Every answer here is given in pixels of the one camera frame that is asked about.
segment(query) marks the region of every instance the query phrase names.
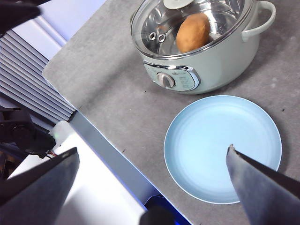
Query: plate rim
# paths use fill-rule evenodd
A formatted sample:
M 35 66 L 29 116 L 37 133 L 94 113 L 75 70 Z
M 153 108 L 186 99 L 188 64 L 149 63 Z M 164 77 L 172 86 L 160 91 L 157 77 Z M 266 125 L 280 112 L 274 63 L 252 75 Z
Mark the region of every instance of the plate rim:
M 281 159 L 282 159 L 282 141 L 281 141 L 280 132 L 279 132 L 279 130 L 278 130 L 278 127 L 277 127 L 276 123 L 275 123 L 274 120 L 270 117 L 270 115 L 269 115 L 263 108 L 261 108 L 258 104 L 254 103 L 254 102 L 252 102 L 252 101 L 250 101 L 250 100 L 248 100 L 248 99 L 245 99 L 245 98 L 243 98 L 243 97 L 234 96 L 234 95 L 213 95 L 213 96 L 208 96 L 208 97 L 204 97 L 204 98 L 198 99 L 198 100 L 196 100 L 196 101 L 194 101 L 194 102 L 188 104 L 186 107 L 184 107 L 184 108 L 183 108 L 183 109 L 182 109 L 182 110 L 174 117 L 174 119 L 173 119 L 172 122 L 170 123 L 170 125 L 169 125 L 169 127 L 168 127 L 168 129 L 167 129 L 167 132 L 166 132 L 166 134 L 165 134 L 165 139 L 164 139 L 164 160 L 165 160 L 165 165 L 166 165 L 166 167 L 167 167 L 167 170 L 168 170 L 170 176 L 172 177 L 173 181 L 175 181 L 175 183 L 176 183 L 176 184 L 177 184 L 177 185 L 178 185 L 185 193 L 187 193 L 187 194 L 189 194 L 190 196 L 192 196 L 192 197 L 194 197 L 194 198 L 196 198 L 196 199 L 198 199 L 198 200 L 200 200 L 200 201 L 203 201 L 203 202 L 205 202 L 205 203 L 211 203 L 211 204 L 217 204 L 217 205 L 229 205 L 229 204 L 239 203 L 240 200 L 234 201 L 234 202 L 211 202 L 211 201 L 207 201 L 207 200 L 201 199 L 201 198 L 199 198 L 199 197 L 196 197 L 196 196 L 194 196 L 193 194 L 191 194 L 191 193 L 189 193 L 188 191 L 186 191 L 186 190 L 185 190 L 185 189 L 184 189 L 184 188 L 176 181 L 176 179 L 172 176 L 172 174 L 171 174 L 171 172 L 170 172 L 170 169 L 169 169 L 169 167 L 168 167 L 166 158 L 165 158 L 165 141 L 166 141 L 167 135 L 168 135 L 168 133 L 169 133 L 169 129 L 170 129 L 171 125 L 174 123 L 174 121 L 176 120 L 176 118 L 177 118 L 177 117 L 178 117 L 185 109 L 187 109 L 188 107 L 190 107 L 190 106 L 193 105 L 193 104 L 196 104 L 196 103 L 199 102 L 199 101 L 202 101 L 202 100 L 208 99 L 208 98 L 219 98 L 219 97 L 239 98 L 239 99 L 241 99 L 241 100 L 243 100 L 243 101 L 249 102 L 249 103 L 255 105 L 256 107 L 258 107 L 260 110 L 262 110 L 263 113 L 265 113 L 265 114 L 269 117 L 269 119 L 272 121 L 272 123 L 274 124 L 274 126 L 275 126 L 275 128 L 276 128 L 276 132 L 277 132 L 277 134 L 278 134 L 279 141 L 280 141 L 280 159 L 279 159 L 278 165 L 277 165 L 277 167 L 276 167 L 276 171 L 278 171 L 278 169 L 279 169 L 279 167 L 280 167 Z

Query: control panel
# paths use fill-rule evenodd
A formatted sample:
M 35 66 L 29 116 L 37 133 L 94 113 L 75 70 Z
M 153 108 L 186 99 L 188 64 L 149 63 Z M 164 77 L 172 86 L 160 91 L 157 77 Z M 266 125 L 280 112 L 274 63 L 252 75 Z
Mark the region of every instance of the control panel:
M 188 91 L 200 84 L 200 79 L 192 67 L 161 66 L 146 61 L 144 66 L 153 82 L 166 89 Z

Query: window blinds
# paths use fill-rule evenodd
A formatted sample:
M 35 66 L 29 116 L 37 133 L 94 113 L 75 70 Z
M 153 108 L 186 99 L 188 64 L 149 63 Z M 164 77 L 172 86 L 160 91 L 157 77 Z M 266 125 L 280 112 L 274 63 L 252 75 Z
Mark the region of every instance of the window blinds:
M 57 123 L 75 108 L 43 78 L 47 62 L 12 30 L 0 39 L 0 92 Z

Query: glass lid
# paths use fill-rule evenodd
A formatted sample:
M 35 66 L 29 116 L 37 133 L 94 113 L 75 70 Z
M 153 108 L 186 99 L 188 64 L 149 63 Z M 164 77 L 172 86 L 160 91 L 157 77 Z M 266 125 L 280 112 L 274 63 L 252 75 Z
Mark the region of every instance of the glass lid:
M 145 0 L 132 20 L 131 36 L 138 50 L 151 58 L 181 58 L 205 51 L 229 36 L 246 18 L 252 4 L 253 0 L 194 0 L 182 8 L 168 9 L 163 0 Z M 189 15 L 197 13 L 205 13 L 209 20 L 208 41 L 181 53 L 177 32 Z

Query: electric pot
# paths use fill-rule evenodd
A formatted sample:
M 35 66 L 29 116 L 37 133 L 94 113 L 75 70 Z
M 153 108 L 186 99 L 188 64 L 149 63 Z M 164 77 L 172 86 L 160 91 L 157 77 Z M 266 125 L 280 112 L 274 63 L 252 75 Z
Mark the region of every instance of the electric pot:
M 259 34 L 276 15 L 272 3 L 256 0 L 190 0 L 166 7 L 180 1 L 187 0 L 145 0 L 132 19 L 131 36 L 153 82 L 181 94 L 208 92 L 237 78 L 254 58 Z M 271 16 L 259 26 L 261 9 L 271 11 Z M 188 15 L 199 12 L 209 19 L 209 42 L 180 53 L 178 29 Z

